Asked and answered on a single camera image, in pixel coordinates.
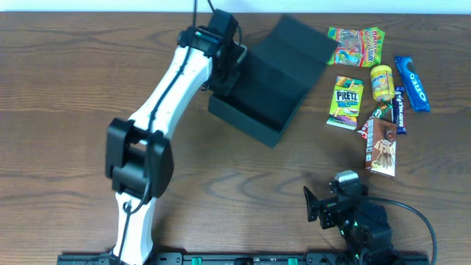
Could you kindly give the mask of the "black fabric storage box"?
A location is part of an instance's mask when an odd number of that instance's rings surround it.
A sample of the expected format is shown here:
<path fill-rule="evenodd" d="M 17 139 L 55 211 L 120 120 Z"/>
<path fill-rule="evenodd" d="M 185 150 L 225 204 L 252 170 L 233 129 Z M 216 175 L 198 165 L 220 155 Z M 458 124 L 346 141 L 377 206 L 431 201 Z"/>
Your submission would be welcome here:
<path fill-rule="evenodd" d="M 249 50 L 232 91 L 210 97 L 209 112 L 274 148 L 337 46 L 325 33 L 283 15 Z"/>

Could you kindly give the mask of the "blue Oreo pack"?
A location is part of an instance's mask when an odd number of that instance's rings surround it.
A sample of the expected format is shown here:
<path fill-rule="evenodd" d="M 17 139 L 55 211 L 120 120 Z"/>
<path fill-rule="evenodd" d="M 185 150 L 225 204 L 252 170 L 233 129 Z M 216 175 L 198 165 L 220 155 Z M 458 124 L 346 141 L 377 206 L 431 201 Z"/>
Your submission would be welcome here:
<path fill-rule="evenodd" d="M 411 107 L 415 112 L 430 112 L 428 96 L 409 56 L 395 56 L 394 62 L 403 81 Z"/>

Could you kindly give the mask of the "green gummy worms bag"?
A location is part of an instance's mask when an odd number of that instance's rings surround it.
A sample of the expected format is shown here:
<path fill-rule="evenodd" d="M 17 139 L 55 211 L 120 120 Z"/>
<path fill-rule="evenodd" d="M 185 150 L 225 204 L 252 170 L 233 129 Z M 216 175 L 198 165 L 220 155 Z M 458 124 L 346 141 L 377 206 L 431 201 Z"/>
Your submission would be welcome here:
<path fill-rule="evenodd" d="M 361 30 L 331 27 L 327 36 L 338 43 L 328 65 L 369 68 L 382 59 L 385 32 L 378 27 Z"/>

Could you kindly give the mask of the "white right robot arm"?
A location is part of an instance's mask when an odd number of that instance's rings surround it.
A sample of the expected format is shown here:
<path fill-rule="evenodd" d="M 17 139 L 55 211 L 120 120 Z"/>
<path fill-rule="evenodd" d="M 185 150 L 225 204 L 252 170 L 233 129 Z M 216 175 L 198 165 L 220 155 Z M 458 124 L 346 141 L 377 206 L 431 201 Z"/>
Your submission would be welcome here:
<path fill-rule="evenodd" d="M 368 201 L 368 188 L 358 179 L 334 180 L 330 188 L 335 196 L 323 200 L 303 188 L 308 221 L 318 220 L 324 230 L 338 228 L 354 264 L 403 264 L 393 250 L 386 209 Z"/>

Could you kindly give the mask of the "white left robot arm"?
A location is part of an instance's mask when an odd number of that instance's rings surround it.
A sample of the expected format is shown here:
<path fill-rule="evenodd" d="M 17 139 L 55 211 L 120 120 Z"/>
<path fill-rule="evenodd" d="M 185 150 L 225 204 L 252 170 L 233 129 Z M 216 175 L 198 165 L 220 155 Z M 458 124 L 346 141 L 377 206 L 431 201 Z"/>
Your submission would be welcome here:
<path fill-rule="evenodd" d="M 190 25 L 177 38 L 168 70 L 149 98 L 127 119 L 107 128 L 105 174 L 119 207 L 111 264 L 145 264 L 151 257 L 157 198 L 174 171 L 171 138 L 201 88 L 227 95 L 241 76 L 246 46 L 234 41 L 235 17 L 216 9 L 206 26 Z"/>

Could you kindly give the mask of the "brown Pocky box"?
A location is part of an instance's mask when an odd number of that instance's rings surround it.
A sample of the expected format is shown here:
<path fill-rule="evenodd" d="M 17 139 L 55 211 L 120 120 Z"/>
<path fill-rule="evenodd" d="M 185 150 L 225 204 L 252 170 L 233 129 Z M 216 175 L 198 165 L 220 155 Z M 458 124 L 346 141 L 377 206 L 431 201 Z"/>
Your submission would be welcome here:
<path fill-rule="evenodd" d="M 395 176 L 397 127 L 383 119 L 374 119 L 366 140 L 365 169 L 388 177 Z"/>

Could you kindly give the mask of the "green Pretz box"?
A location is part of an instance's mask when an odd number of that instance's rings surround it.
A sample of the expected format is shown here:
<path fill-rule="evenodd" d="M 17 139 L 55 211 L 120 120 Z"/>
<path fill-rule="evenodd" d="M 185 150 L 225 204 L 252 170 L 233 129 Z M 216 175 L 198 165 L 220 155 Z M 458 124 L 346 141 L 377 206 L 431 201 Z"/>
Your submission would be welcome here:
<path fill-rule="evenodd" d="M 363 91 L 362 80 L 337 75 L 326 124 L 356 129 Z"/>

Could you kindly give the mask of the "red KitKat bar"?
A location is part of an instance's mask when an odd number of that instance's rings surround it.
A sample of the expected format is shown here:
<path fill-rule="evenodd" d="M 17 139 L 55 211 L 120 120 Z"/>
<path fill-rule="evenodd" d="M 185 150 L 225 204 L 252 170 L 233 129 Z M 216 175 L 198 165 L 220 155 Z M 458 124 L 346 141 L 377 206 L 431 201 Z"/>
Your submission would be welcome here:
<path fill-rule="evenodd" d="M 392 108 L 391 102 L 381 102 L 373 111 L 371 116 L 365 121 L 362 127 L 357 131 L 357 133 L 363 138 L 368 138 L 368 129 L 373 127 L 373 120 L 374 119 L 381 119 L 383 118 Z"/>

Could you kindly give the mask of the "purple Dairy Milk bar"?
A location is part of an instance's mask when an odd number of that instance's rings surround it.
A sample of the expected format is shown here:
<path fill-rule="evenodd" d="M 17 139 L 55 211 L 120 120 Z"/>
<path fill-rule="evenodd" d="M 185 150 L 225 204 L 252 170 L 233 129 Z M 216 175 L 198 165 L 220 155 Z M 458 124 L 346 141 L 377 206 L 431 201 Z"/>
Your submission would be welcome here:
<path fill-rule="evenodd" d="M 404 92 L 403 86 L 397 86 L 394 89 L 394 98 L 392 100 L 392 120 L 396 124 L 397 134 L 406 134 L 404 119 Z"/>

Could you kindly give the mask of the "yellow candy jar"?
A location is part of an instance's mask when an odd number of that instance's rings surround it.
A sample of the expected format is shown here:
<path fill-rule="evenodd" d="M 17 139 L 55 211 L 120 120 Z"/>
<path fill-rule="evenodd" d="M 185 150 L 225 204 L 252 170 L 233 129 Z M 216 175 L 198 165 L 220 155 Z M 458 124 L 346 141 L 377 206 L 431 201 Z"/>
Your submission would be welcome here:
<path fill-rule="evenodd" d="M 394 98 L 392 69 L 386 65 L 375 66 L 370 71 L 372 96 L 375 101 L 390 101 Z"/>

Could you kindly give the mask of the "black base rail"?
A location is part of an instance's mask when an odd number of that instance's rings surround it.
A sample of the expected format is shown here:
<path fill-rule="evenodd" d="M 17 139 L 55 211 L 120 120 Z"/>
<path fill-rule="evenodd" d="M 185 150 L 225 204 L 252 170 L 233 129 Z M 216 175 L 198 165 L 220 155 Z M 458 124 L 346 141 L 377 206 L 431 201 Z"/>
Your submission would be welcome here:
<path fill-rule="evenodd" d="M 59 255 L 58 265 L 117 264 L 109 255 Z M 230 255 L 230 254 L 182 254 L 179 252 L 160 252 L 148 258 L 144 264 L 152 265 L 337 265 L 358 264 L 341 253 L 310 252 L 304 255 Z M 383 264 L 430 264 L 424 255 L 405 255 L 398 262 Z"/>

